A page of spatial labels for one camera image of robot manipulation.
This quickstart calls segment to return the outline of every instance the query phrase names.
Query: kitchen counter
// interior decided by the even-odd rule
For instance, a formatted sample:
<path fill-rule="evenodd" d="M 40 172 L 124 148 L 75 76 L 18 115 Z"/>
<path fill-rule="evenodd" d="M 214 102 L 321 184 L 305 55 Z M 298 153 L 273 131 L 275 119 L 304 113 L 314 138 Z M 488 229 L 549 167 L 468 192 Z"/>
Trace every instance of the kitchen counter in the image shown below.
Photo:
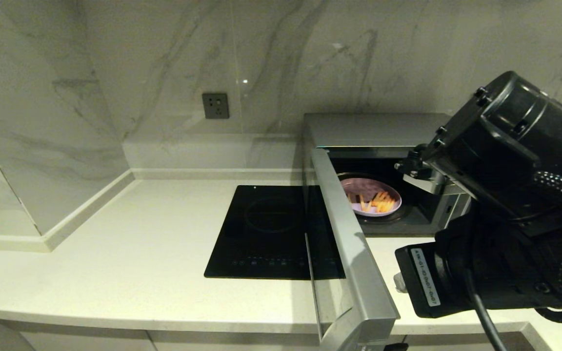
<path fill-rule="evenodd" d="M 0 251 L 0 318 L 168 331 L 316 333 L 310 282 L 205 278 L 236 186 L 298 185 L 280 173 L 135 180 L 52 253 Z M 369 238 L 399 309 L 395 334 L 482 333 L 474 312 L 415 316 L 394 289 L 393 251 L 426 238 Z M 500 331 L 562 350 L 562 324 L 534 311 L 491 311 Z"/>

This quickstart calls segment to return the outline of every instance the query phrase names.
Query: purple plate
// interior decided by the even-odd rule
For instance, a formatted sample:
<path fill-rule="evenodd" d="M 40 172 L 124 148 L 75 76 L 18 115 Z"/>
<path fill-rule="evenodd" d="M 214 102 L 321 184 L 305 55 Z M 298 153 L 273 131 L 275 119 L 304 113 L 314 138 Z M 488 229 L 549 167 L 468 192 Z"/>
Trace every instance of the purple plate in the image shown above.
<path fill-rule="evenodd" d="M 357 214 L 365 215 L 367 217 L 383 217 L 384 215 L 396 212 L 396 210 L 400 208 L 400 205 L 402 205 L 402 198 L 400 197 L 400 194 L 395 191 L 393 187 L 390 187 L 385 183 L 381 183 L 378 180 L 368 178 L 348 178 L 341 180 L 340 183 L 346 192 L 346 197 L 348 197 L 348 194 L 355 195 L 355 197 L 352 198 L 351 207 Z M 359 194 L 363 195 L 365 202 L 370 202 L 370 200 L 372 200 L 379 191 L 388 192 L 390 197 L 396 200 L 392 210 L 386 213 L 378 213 L 376 212 L 377 207 L 370 207 L 369 211 L 362 211 L 361 203 L 358 199 Z"/>

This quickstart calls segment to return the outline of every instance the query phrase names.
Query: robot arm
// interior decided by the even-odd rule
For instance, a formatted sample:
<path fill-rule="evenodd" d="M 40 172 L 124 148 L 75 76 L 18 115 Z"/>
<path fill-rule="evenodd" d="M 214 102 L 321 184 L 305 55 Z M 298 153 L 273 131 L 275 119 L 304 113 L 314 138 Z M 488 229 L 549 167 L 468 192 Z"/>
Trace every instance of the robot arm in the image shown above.
<path fill-rule="evenodd" d="M 435 242 L 397 249 L 415 313 L 484 304 L 562 322 L 546 309 L 562 309 L 562 105 L 507 72 L 436 133 L 397 169 L 431 193 L 463 190 L 476 201 Z"/>

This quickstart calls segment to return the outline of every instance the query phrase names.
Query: wall outlet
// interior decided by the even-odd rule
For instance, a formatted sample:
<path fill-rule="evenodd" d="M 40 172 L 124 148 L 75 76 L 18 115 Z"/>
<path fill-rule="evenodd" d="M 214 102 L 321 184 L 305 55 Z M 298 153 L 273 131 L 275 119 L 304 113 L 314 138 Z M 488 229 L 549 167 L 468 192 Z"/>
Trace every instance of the wall outlet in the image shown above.
<path fill-rule="evenodd" d="M 229 118 L 227 94 L 204 93 L 203 109 L 205 109 L 205 118 L 207 119 Z"/>

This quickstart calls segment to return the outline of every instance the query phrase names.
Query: black glass cooktop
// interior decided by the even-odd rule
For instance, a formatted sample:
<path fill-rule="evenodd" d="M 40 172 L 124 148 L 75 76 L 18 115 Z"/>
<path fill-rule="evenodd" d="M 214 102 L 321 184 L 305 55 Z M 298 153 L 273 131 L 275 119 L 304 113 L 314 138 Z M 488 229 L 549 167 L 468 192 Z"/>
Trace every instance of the black glass cooktop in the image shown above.
<path fill-rule="evenodd" d="M 310 204 L 323 208 L 321 196 L 310 198 Z M 328 218 L 322 218 L 326 215 L 322 208 L 309 205 L 306 211 L 300 186 L 238 186 L 205 277 L 308 280 L 308 229 L 310 252 L 316 256 L 312 257 L 314 278 L 343 277 L 334 236 Z"/>

